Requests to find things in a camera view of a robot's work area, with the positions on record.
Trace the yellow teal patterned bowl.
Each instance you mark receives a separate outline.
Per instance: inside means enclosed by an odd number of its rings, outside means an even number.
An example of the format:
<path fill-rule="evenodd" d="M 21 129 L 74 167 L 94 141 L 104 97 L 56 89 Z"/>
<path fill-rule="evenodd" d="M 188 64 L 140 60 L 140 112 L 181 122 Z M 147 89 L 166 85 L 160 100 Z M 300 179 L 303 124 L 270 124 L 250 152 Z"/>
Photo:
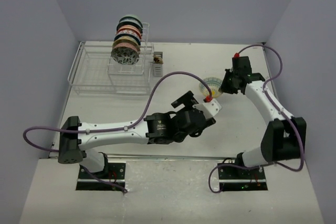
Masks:
<path fill-rule="evenodd" d="M 203 82 L 205 82 L 211 89 L 213 98 L 218 98 L 222 95 L 222 93 L 219 91 L 222 81 L 222 79 L 217 77 L 207 77 L 203 79 Z M 205 97 L 209 95 L 207 88 L 202 83 L 199 84 L 199 90 Z"/>

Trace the pink leaf patterned bowl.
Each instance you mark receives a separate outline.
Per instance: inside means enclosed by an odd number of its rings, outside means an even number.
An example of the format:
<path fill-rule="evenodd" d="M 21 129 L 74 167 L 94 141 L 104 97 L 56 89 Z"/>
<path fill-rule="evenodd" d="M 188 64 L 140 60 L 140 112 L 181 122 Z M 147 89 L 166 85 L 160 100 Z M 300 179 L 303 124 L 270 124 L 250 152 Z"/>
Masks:
<path fill-rule="evenodd" d="M 111 52 L 111 57 L 119 64 L 134 65 L 139 60 L 139 53 L 129 47 L 115 47 Z"/>

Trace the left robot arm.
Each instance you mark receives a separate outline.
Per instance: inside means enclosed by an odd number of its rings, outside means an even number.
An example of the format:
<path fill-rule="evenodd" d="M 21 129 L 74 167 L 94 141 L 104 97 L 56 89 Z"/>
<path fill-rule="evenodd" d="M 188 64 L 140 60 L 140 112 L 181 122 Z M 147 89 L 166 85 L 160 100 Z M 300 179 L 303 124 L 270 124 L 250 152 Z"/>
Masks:
<path fill-rule="evenodd" d="M 148 115 L 139 123 L 94 124 L 81 122 L 78 116 L 69 117 L 61 128 L 58 163 L 79 164 L 97 178 L 104 178 L 109 172 L 108 159 L 106 154 L 95 150 L 97 147 L 181 143 L 187 136 L 199 137 L 215 124 L 215 115 L 222 109 L 216 99 L 198 103 L 191 91 L 171 105 L 183 108 Z"/>

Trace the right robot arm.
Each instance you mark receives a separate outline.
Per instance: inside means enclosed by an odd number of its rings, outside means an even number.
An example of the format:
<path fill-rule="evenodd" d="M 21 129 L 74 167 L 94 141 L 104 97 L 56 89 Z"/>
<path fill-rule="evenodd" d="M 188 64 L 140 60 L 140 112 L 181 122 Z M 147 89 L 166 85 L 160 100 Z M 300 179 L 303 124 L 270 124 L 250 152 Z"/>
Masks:
<path fill-rule="evenodd" d="M 241 152 L 235 158 L 234 172 L 239 178 L 248 177 L 253 168 L 281 164 L 291 159 L 299 159 L 297 170 L 303 168 L 306 121 L 295 117 L 281 105 L 267 88 L 265 78 L 252 71 L 247 56 L 235 55 L 232 58 L 232 67 L 225 70 L 220 91 L 245 95 L 266 123 L 260 146 Z"/>

